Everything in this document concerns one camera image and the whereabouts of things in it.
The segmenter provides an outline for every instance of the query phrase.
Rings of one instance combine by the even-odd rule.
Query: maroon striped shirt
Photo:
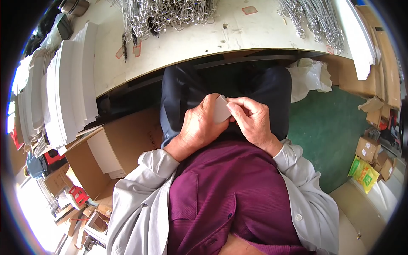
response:
[[[292,224],[285,181],[266,152],[223,141],[184,163],[170,188],[169,255],[218,254],[228,233],[266,254],[310,254]]]

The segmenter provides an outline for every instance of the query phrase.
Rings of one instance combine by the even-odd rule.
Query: yellow package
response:
[[[356,155],[347,176],[353,176],[353,179],[360,183],[368,194],[380,174],[369,163]]]

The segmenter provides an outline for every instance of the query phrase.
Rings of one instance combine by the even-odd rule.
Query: person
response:
[[[107,253],[337,254],[337,205],[286,138],[291,87],[284,67],[258,72],[215,124],[219,94],[193,66],[167,67],[163,144],[117,182]]]

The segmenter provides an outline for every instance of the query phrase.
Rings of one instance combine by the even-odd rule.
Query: green floor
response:
[[[330,193],[347,181],[358,138],[369,125],[357,106],[364,99],[333,86],[333,91],[310,91],[292,103],[288,138],[303,148],[322,176],[320,187]]]

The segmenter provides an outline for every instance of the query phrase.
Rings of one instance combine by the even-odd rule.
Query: tabletop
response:
[[[96,97],[152,71],[208,55],[249,49],[332,51],[327,44],[315,41],[306,23],[303,25],[306,38],[298,37],[290,18],[277,14],[278,0],[219,0],[213,24],[191,25],[182,31],[168,27],[165,34],[150,36],[138,48],[128,44],[125,62],[121,57],[122,13],[107,0],[89,2],[86,13],[73,20],[71,38],[86,22],[98,24],[94,62]],[[252,14],[243,10],[246,7],[251,7]],[[342,56],[352,59],[346,40],[344,44]]]

